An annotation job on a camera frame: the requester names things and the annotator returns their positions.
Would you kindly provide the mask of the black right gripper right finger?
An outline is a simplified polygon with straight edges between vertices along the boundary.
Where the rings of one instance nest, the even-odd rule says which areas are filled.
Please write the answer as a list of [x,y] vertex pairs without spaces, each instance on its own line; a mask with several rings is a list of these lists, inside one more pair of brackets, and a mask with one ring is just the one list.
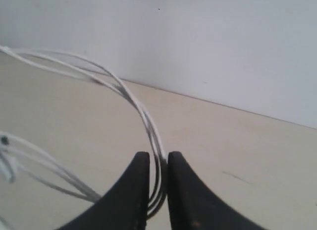
[[168,154],[167,198],[173,230],[262,230],[198,177],[181,152]]

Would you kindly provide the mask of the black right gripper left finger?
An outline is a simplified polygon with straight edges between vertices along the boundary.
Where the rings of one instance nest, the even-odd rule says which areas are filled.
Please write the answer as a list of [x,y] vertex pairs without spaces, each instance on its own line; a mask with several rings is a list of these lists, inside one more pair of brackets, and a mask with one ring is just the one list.
[[149,203],[150,157],[135,154],[113,187],[61,230],[144,230]]

